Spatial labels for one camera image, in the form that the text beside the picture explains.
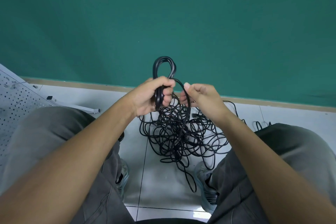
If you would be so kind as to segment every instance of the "left hand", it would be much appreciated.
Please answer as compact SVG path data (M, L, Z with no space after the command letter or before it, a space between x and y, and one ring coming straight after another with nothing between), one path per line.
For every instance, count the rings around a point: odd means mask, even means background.
M140 84L132 91L127 93L123 99L127 100L133 107L133 113L135 116L146 115L155 111L155 103L152 99L155 90L160 86L167 86L163 90L163 106L168 106L172 100L171 94L175 86L173 79L168 79L164 76L156 78L149 78L144 83Z

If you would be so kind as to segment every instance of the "forearm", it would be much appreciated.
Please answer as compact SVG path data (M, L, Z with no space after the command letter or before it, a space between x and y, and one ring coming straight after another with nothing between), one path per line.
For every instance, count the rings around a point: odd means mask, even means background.
M234 114L218 125L243 165L272 224L336 222L336 209Z
M69 223L134 114L123 99L48 155L0 198L2 223Z

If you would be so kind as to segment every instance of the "hand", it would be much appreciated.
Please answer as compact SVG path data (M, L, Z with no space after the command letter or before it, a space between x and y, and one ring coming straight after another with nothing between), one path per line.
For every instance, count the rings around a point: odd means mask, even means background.
M149 78L144 83L140 84L132 91L127 93L123 99L126 99L131 105L135 116L146 115L155 111L155 103L152 99L155 90L160 86L167 86L163 90L163 106L168 106L171 102L171 94L175 86L173 79L168 79L164 76L156 78Z
M221 100L214 86L199 83L190 85L186 82L184 89L190 97L190 101L192 102L191 106L199 107L202 113L208 119L212 120L215 125L218 125L224 115L231 113ZM188 105L184 91L181 93L180 102Z

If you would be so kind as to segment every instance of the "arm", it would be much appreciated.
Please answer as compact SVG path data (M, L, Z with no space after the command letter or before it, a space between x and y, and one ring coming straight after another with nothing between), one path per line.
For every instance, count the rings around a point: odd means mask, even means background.
M163 91L167 106L174 80L149 79L41 160L0 197L0 223L69 223L126 126L155 110L151 97L162 85L168 86Z
M336 223L336 208L223 104L211 85L184 85L193 106L218 126L244 167L270 223ZM181 93L182 103L186 96Z

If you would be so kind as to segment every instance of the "tiled floor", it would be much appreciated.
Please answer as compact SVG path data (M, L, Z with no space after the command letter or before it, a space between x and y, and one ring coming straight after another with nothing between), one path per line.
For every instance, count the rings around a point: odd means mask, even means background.
M101 113L125 94L46 85L39 88L41 93L53 96L58 101L100 108ZM226 105L234 111L231 103ZM245 104L236 104L236 107L239 117L245 119L253 131L256 131L256 121L263 127L268 122L298 125L319 134L336 152L336 113ZM190 218L206 222L210 214L205 213L200 206L199 191L191 192L184 174L174 163L166 164L159 161L160 156L153 152L146 137L139 133L139 126L140 121L137 118L128 125L120 147L120 156L125 159L130 169L124 203L134 220ZM223 150L229 149L230 145L227 145ZM225 156L216 156L215 164L218 164L223 157ZM201 159L192 157L190 161L188 170L192 171Z

